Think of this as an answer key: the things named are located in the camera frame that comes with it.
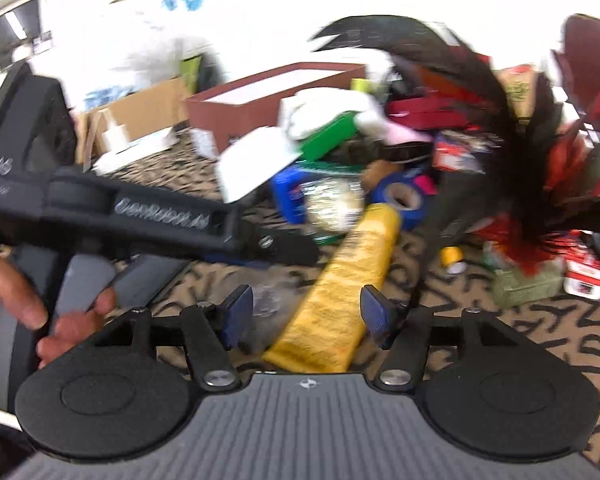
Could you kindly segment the person's left hand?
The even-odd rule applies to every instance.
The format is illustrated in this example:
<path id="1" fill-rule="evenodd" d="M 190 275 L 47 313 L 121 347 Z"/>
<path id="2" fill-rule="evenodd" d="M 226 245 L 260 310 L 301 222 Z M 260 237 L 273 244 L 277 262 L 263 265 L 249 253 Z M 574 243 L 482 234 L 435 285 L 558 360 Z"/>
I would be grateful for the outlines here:
<path id="1" fill-rule="evenodd" d="M 19 271 L 0 256 L 0 304 L 29 330 L 39 330 L 48 320 L 46 307 Z M 53 333 L 36 346 L 39 368 L 57 359 L 104 326 L 116 306 L 112 288 L 103 290 L 87 312 L 70 312 L 58 318 Z"/>

